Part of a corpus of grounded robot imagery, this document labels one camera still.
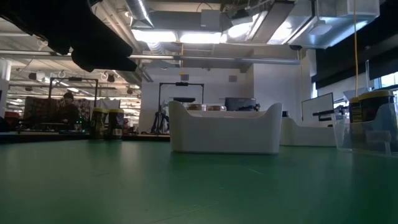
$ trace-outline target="man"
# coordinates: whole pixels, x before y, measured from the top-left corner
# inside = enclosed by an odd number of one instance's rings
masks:
[[[58,118],[73,129],[73,126],[79,118],[79,110],[73,104],[73,95],[70,92],[64,94],[63,100],[65,101],[65,106],[60,107]]]

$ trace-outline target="green floor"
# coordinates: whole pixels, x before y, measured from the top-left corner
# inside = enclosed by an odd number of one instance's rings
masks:
[[[398,159],[330,148],[174,154],[167,142],[0,145],[0,223],[398,223]]]

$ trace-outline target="white container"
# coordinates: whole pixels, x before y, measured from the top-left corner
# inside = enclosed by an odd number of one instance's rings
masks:
[[[266,112],[190,111],[169,103],[170,140],[175,152],[279,152],[282,104]]]
[[[348,115],[336,115],[333,127],[337,148],[398,156],[397,114],[398,104],[387,103],[379,108],[373,121],[350,124]]]
[[[336,147],[333,128],[303,127],[292,118],[282,118],[281,146]]]

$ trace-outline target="clear plastic container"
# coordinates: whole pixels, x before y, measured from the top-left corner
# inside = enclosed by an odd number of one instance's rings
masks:
[[[373,121],[349,123],[349,115],[333,118],[338,149],[398,157],[398,104],[382,105]]]

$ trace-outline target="yellow lid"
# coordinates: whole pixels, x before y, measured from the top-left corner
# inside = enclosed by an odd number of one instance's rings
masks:
[[[124,113],[123,109],[111,109],[109,110],[110,113]]]
[[[93,111],[102,112],[102,113],[108,113],[109,112],[107,109],[104,109],[104,108],[94,108]]]
[[[359,103],[359,98],[358,97],[352,97],[351,99],[349,99],[349,103]]]
[[[394,96],[394,94],[390,90],[376,90],[376,91],[371,91],[369,93],[363,93],[358,98],[359,100],[366,100],[370,98],[383,97],[383,96]]]

